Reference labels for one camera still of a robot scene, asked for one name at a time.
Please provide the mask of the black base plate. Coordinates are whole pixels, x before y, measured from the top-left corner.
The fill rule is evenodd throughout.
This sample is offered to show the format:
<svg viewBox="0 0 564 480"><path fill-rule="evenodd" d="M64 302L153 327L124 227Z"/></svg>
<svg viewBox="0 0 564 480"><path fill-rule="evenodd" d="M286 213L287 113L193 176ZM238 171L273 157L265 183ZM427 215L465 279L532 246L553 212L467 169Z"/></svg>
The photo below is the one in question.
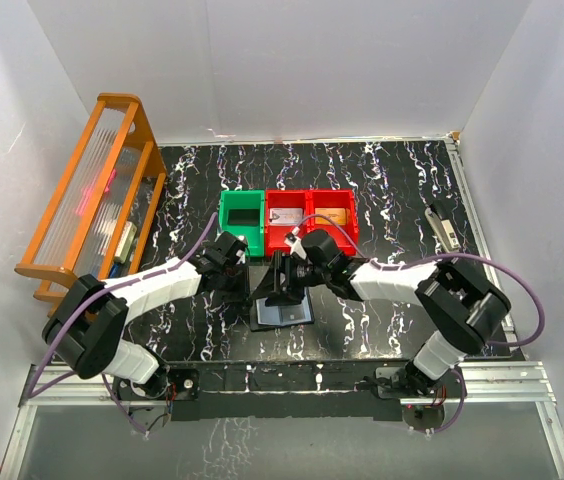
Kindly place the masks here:
<svg viewBox="0 0 564 480"><path fill-rule="evenodd" d="M118 398L163 408L173 421L221 418L372 418L442 424L443 407L466 394L455 368L427 380L405 360L170 362L154 386L115 379Z"/></svg>

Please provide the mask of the silver credit card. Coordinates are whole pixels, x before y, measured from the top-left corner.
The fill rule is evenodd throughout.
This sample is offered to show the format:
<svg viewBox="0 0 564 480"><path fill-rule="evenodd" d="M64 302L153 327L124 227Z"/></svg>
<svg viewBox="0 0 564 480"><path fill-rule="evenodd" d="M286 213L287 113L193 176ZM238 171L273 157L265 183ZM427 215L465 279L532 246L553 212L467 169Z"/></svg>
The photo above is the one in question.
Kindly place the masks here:
<svg viewBox="0 0 564 480"><path fill-rule="evenodd" d="M268 221L272 226L297 225L304 218L304 210L299 207L275 207L268 210Z"/></svg>

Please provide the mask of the black silver stapler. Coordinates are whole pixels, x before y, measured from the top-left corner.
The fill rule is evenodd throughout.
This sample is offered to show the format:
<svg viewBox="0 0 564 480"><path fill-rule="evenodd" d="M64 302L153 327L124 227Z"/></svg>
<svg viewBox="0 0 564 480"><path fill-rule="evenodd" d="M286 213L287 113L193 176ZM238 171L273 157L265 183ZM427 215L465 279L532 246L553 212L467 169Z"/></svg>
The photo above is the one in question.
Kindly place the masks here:
<svg viewBox="0 0 564 480"><path fill-rule="evenodd" d="M445 253L460 251L460 242L452 223L451 216L444 205L433 201L425 208L425 218L431 226Z"/></svg>

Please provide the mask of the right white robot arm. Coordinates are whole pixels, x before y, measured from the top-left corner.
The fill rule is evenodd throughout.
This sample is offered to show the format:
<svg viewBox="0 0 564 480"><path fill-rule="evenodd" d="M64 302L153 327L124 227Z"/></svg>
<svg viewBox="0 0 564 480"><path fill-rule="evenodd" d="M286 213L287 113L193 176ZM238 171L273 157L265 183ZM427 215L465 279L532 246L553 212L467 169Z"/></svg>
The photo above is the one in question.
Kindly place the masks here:
<svg viewBox="0 0 564 480"><path fill-rule="evenodd" d="M365 378L378 394L427 395L466 356L482 351L511 303L482 273L457 256L411 266L382 266L350 256L324 229L286 234L252 297L268 307L299 305L310 287L357 302L386 300L422 307L435 326L405 366Z"/></svg>

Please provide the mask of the wooden shelf rack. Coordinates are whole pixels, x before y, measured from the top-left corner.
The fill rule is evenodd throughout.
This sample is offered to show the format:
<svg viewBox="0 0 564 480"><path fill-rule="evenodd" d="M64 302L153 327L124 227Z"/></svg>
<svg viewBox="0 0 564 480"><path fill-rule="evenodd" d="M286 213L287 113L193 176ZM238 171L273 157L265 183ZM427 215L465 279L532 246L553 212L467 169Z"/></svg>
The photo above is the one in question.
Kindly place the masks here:
<svg viewBox="0 0 564 480"><path fill-rule="evenodd" d="M81 275L139 270L167 169L141 100L102 93L61 179L16 265L38 281L33 296L56 309ZM127 221L137 227L124 264L114 253Z"/></svg>

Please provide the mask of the red double plastic bin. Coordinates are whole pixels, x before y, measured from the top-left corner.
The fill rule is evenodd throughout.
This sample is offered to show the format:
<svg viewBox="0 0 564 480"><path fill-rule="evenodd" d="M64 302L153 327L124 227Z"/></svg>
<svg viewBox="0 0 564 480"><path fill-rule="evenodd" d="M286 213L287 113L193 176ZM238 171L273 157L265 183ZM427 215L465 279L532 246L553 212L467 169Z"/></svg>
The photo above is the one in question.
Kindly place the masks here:
<svg viewBox="0 0 564 480"><path fill-rule="evenodd" d="M347 254L355 255L359 226L356 213L355 195L350 189L316 189L316 190L266 190L265 191L265 255L271 257L275 251L289 252L290 247L285 243L286 235L293 226L272 226L268 221L268 210L275 207L299 207L304 210L304 218L312 218L300 226L299 235L317 229L326 230L336 241L337 245ZM324 225L315 222L315 209L327 207L341 207L349 210L349 220L345 226L336 224Z"/></svg>

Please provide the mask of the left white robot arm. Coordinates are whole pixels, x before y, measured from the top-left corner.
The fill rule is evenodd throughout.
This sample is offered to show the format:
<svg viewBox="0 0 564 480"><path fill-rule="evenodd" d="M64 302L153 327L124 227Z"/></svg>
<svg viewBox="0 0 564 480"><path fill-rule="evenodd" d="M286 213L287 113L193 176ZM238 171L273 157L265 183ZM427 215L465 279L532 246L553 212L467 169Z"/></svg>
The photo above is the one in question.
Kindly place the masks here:
<svg viewBox="0 0 564 480"><path fill-rule="evenodd" d="M164 362L139 344L123 339L125 327L164 304L206 292L235 294L242 287L246 239L229 232L204 241L186 260L112 280L93 275L76 279L42 331L52 352L81 379L112 375L138 386L155 387Z"/></svg>

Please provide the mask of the orange credit card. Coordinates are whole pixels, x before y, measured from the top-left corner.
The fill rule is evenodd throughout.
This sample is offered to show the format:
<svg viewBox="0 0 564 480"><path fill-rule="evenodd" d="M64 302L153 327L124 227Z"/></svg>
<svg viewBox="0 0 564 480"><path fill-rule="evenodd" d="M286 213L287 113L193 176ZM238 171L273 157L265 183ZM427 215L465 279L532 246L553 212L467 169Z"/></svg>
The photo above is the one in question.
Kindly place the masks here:
<svg viewBox="0 0 564 480"><path fill-rule="evenodd" d="M349 210L341 207L316 208L315 215L317 224L345 226L349 220Z"/></svg>

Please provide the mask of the green plastic bin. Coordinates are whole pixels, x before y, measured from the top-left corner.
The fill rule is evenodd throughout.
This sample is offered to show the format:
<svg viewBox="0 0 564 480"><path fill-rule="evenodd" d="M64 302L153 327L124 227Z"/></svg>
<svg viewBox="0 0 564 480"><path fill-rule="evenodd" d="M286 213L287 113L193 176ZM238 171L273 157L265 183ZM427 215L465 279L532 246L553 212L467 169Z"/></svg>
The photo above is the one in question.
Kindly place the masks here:
<svg viewBox="0 0 564 480"><path fill-rule="evenodd" d="M221 193L219 228L236 237L243 236L252 257L265 256L264 226L264 190L226 190Z"/></svg>

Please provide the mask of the white eraser box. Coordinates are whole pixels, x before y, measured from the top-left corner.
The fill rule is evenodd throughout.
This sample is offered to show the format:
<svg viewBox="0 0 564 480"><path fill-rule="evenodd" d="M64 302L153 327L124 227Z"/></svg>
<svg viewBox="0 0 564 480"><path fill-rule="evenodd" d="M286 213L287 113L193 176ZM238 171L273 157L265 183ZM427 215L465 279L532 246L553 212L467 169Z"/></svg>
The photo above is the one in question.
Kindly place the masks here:
<svg viewBox="0 0 564 480"><path fill-rule="evenodd" d="M136 225L131 221L127 221L114 253L115 263L124 264L127 261L136 233Z"/></svg>

